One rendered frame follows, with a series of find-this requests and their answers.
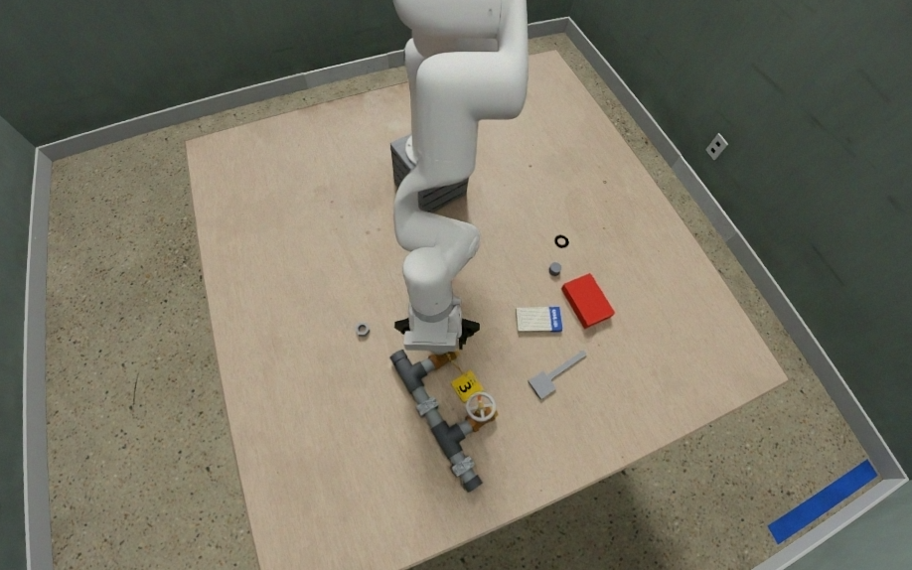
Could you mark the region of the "grey pipe manifold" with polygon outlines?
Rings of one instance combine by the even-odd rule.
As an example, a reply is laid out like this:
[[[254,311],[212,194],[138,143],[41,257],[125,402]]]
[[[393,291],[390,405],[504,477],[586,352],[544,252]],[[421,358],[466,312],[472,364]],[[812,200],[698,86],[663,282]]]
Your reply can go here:
[[[405,384],[406,389],[410,394],[413,394],[415,400],[417,401],[418,405],[416,408],[419,411],[421,418],[426,417],[430,424],[430,427],[432,427],[430,431],[432,431],[447,459],[450,459],[452,461],[454,466],[451,468],[451,470],[453,471],[455,477],[460,476],[464,482],[464,488],[467,492],[470,492],[481,485],[483,482],[481,482],[481,479],[478,475],[475,475],[474,471],[472,470],[472,467],[475,466],[475,464],[473,463],[470,456],[465,458],[462,453],[463,449],[460,446],[459,442],[461,442],[461,440],[464,440],[465,436],[472,431],[477,432],[481,426],[490,421],[492,422],[496,420],[495,417],[499,416],[499,414],[497,409],[495,412],[496,404],[491,395],[485,392],[476,392],[472,394],[467,401],[466,409],[468,416],[465,417],[466,420],[460,424],[456,423],[453,426],[449,427],[446,420],[443,421],[437,411],[439,404],[436,401],[435,397],[429,397],[425,391],[424,383],[422,382],[421,378],[425,377],[431,370],[437,370],[441,365],[450,361],[446,353],[448,353],[451,359],[454,360],[457,358],[456,356],[459,355],[459,351],[456,348],[456,353],[431,353],[434,353],[435,355],[430,355],[426,360],[422,362],[418,361],[415,364],[411,363],[404,350],[395,352],[389,358],[393,365],[395,365],[395,369]],[[478,405],[469,407],[471,400],[477,396],[479,401]],[[481,402],[480,396],[487,397],[492,403],[484,404]],[[476,411],[474,414],[472,414],[470,410],[474,409],[476,409]]]

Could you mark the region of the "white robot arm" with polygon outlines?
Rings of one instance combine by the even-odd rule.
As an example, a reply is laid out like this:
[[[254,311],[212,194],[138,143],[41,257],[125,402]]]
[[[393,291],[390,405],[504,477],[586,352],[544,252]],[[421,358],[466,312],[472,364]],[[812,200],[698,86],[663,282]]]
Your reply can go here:
[[[415,315],[403,345],[456,352],[456,333],[447,330],[461,297],[453,296],[451,281],[476,255],[480,232],[421,211],[418,192],[473,174],[480,120],[521,114],[529,82],[527,0],[392,1],[412,31],[404,50],[411,112],[405,150],[417,165],[401,181],[393,205],[397,242],[410,252],[402,273]]]

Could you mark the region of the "red rectangular block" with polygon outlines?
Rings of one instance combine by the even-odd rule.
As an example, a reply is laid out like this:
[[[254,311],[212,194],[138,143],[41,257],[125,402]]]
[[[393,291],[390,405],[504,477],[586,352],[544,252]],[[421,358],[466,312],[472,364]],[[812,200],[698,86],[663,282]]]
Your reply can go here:
[[[564,283],[561,290],[584,330],[615,314],[591,273]]]

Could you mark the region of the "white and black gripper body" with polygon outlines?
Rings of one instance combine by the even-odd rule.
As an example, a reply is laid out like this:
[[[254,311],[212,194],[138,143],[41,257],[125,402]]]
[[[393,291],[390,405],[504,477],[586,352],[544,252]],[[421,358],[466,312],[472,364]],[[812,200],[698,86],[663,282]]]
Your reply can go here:
[[[460,317],[459,317],[459,315],[460,315]],[[410,300],[409,300],[409,305],[408,305],[408,318],[409,318],[410,330],[413,331],[415,315],[413,313]],[[453,311],[451,311],[451,313],[449,314],[447,333],[456,333],[457,339],[461,338],[461,335],[462,335],[462,325],[461,325],[462,319],[463,319],[463,316],[462,316],[462,311],[461,311],[460,305],[454,306]]]

